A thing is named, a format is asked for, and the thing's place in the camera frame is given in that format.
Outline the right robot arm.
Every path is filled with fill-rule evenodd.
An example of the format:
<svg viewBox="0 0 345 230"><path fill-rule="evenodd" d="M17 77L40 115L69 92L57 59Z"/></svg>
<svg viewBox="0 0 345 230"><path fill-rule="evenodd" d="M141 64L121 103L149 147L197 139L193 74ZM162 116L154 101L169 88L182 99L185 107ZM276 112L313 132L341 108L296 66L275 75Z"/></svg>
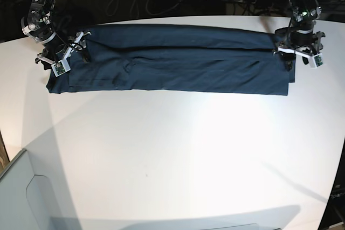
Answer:
<svg viewBox="0 0 345 230"><path fill-rule="evenodd" d="M58 77L71 70L68 59L73 53L80 54L83 62L91 62L86 44L86 37L91 32L68 27L72 17L65 13L65 7L57 10L55 5L56 0L31 0L21 26L27 37L43 46L35 63L41 63Z"/></svg>

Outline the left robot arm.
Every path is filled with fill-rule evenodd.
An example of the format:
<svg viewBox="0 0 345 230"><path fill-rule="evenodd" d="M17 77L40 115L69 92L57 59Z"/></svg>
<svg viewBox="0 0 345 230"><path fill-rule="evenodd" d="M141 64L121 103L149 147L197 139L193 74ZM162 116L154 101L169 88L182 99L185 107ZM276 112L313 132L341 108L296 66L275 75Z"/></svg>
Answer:
<svg viewBox="0 0 345 230"><path fill-rule="evenodd" d="M317 0L288 0L292 16L287 27L277 29L275 35L280 39L276 43L275 53L279 53L285 63L285 69L291 71L297 56L311 68L323 65L321 39L323 32L314 32L316 20L320 17L321 7Z"/></svg>

